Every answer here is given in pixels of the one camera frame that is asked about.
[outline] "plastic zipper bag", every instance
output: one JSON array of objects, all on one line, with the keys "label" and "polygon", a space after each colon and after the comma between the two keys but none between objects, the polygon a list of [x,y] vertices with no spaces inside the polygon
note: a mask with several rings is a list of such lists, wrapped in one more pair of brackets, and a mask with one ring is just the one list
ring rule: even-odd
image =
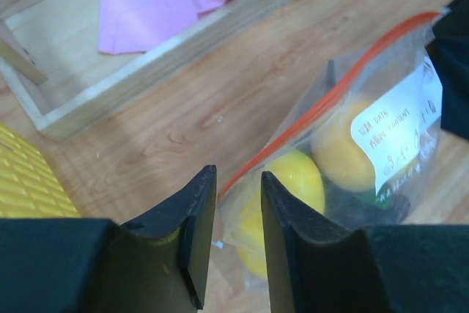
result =
[{"label": "plastic zipper bag", "polygon": [[369,48],[330,60],[267,146],[223,187],[224,242],[248,287],[267,288],[261,173],[337,224],[403,222],[425,192],[442,86],[426,52],[439,12],[407,19]]}]

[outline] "yellow fruit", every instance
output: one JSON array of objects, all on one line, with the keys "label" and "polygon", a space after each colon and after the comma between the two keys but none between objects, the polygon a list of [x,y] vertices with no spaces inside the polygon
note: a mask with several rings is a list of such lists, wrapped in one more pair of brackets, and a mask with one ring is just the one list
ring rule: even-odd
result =
[{"label": "yellow fruit", "polygon": [[[323,214],[325,195],[319,169],[306,154],[293,150],[266,165],[287,190],[301,201]],[[239,248],[240,258],[254,275],[266,279],[264,231],[260,205],[260,189],[240,214],[240,231],[250,239],[252,252]]]},{"label": "yellow fruit", "polygon": [[359,97],[341,108],[314,132],[311,148],[314,161],[333,183],[354,192],[374,187],[374,167],[365,152],[353,141],[353,119],[373,103]]}]

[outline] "wooden tray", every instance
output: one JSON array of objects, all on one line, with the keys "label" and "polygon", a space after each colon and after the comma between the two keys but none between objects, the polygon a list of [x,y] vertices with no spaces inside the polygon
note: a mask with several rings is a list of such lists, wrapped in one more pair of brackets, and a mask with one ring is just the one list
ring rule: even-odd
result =
[{"label": "wooden tray", "polygon": [[0,0],[0,72],[36,129],[57,141],[291,0],[235,0],[154,50],[118,56],[97,52],[99,1]]}]

